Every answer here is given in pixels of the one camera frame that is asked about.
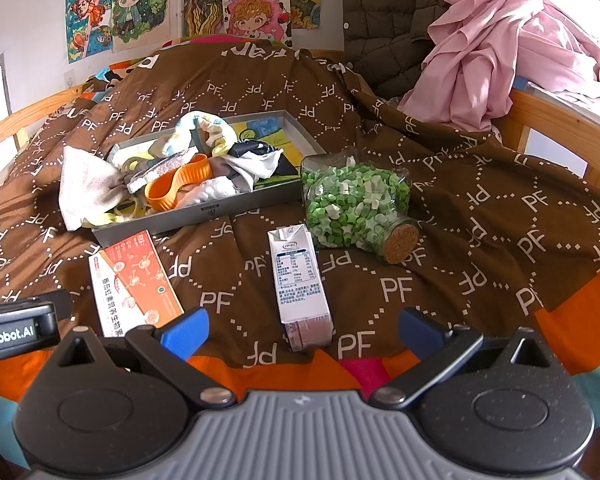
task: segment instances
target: cork stopper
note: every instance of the cork stopper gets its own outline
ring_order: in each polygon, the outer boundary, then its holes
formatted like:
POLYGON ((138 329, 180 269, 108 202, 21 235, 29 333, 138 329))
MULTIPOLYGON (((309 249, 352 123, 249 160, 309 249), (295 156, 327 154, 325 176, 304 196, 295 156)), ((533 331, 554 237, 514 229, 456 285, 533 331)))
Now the cork stopper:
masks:
POLYGON ((420 231, 415 225, 399 225, 384 241, 382 247, 384 259, 390 265, 399 264, 415 249, 419 238, 420 231))

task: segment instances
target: pink fabric pile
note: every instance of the pink fabric pile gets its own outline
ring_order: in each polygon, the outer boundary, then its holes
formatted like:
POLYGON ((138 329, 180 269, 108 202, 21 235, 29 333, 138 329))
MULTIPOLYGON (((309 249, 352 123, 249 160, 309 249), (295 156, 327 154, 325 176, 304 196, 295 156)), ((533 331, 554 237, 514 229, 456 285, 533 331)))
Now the pink fabric pile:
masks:
POLYGON ((515 75, 600 114, 600 46, 548 0, 445 0, 436 43, 398 109, 471 131, 511 108, 515 75))

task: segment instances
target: patterned blanket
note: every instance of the patterned blanket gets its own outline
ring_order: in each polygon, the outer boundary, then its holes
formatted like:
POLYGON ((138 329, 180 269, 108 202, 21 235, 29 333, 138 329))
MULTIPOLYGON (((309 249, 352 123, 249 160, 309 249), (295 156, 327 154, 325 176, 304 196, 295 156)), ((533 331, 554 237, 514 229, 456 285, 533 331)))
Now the patterned blanket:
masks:
MULTIPOLYGON (((0 188, 0 301, 62 286, 75 302, 63 333, 74 324, 99 331, 88 269, 98 246, 87 230, 67 232, 58 207, 64 146, 105 156, 191 110, 285 109, 328 152, 355 145, 371 160, 410 170, 418 247, 396 266, 356 249, 320 251, 333 342, 292 353, 266 233, 301 222, 300 202, 154 237, 183 307, 202 306, 211 318, 210 338, 190 364, 238 396, 248 388, 366 395, 417 362, 398 340, 404 308, 489 335, 534 326, 594 409, 598 428, 582 468, 600 479, 600 192, 562 167, 503 148, 494 134, 421 124, 365 91, 345 66, 265 41, 174 44, 141 63, 108 67, 102 79, 53 114, 0 188)), ((48 354, 0 362, 5 452, 9 410, 48 354)))

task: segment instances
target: shallow box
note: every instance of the shallow box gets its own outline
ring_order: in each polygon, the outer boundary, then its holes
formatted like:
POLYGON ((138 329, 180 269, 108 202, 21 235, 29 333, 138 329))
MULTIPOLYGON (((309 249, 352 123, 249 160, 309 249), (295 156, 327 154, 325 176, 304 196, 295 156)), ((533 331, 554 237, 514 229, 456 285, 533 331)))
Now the shallow box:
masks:
MULTIPOLYGON (((324 150, 316 140, 302 127, 302 125, 293 118, 287 111, 278 110, 272 112, 261 112, 257 114, 248 114, 224 118, 228 124, 246 123, 256 119, 278 118, 282 122, 282 129, 288 139, 301 152, 302 155, 315 155, 324 153, 324 150)), ((249 130, 245 130, 244 138, 250 138, 249 130)), ((158 137, 168 133, 168 130, 135 137, 113 146, 107 157, 107 161, 116 164, 124 156, 124 149, 129 146, 135 146, 141 143, 147 143, 147 147, 158 137)), ((200 152, 210 155, 206 144, 199 139, 193 138, 192 146, 197 146, 200 152)), ((105 227, 94 229, 93 233, 102 247, 109 247, 120 240, 148 230, 152 235, 160 234, 166 231, 179 229, 181 227, 200 224, 213 218, 224 215, 235 215, 285 202, 293 202, 302 197, 302 181, 294 180, 292 182, 283 182, 273 186, 256 189, 250 193, 242 193, 235 196, 194 204, 181 209, 164 211, 143 218, 131 220, 120 224, 110 224, 105 227)))

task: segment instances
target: wooden bed frame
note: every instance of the wooden bed frame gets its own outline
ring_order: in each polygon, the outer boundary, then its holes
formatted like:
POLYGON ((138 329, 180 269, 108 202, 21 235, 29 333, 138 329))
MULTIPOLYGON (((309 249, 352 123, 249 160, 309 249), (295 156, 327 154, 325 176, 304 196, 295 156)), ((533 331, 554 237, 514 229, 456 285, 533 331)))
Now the wooden bed frame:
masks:
MULTIPOLYGON (((312 54, 334 61, 341 61, 344 56, 337 50, 312 50, 312 54)), ((14 137, 19 150, 29 142, 26 126, 72 101, 88 86, 88 82, 74 86, 11 114, 0 122, 0 142, 14 137)), ((531 92, 513 89, 510 97, 513 106, 509 113, 493 121, 500 129, 504 145, 524 153, 530 130, 541 132, 587 161, 584 180, 600 189, 600 118, 539 89, 531 92)))

